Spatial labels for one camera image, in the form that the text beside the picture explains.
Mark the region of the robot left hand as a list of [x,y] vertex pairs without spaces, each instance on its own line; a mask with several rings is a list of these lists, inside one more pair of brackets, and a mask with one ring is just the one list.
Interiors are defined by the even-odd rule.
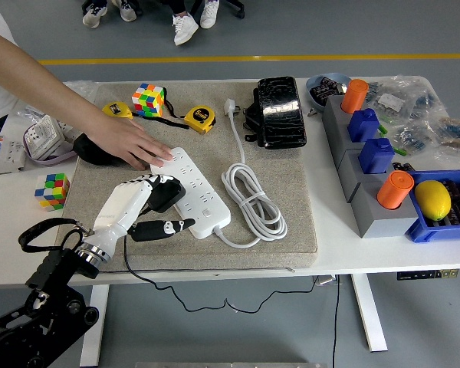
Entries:
[[130,235],[136,242],[159,240],[194,225],[192,218],[178,221],[137,222],[144,207],[165,212],[186,194],[178,179],[167,175],[140,176],[115,187],[94,222],[93,234],[77,252],[94,254],[108,261],[119,238]]

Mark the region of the person's left hand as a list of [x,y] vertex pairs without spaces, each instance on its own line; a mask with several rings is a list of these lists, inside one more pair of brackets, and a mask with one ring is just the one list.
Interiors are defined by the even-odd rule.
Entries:
[[147,164],[162,167],[164,160],[173,159],[167,145],[127,118],[109,117],[100,113],[84,127],[84,133],[102,150],[137,170],[144,170]]

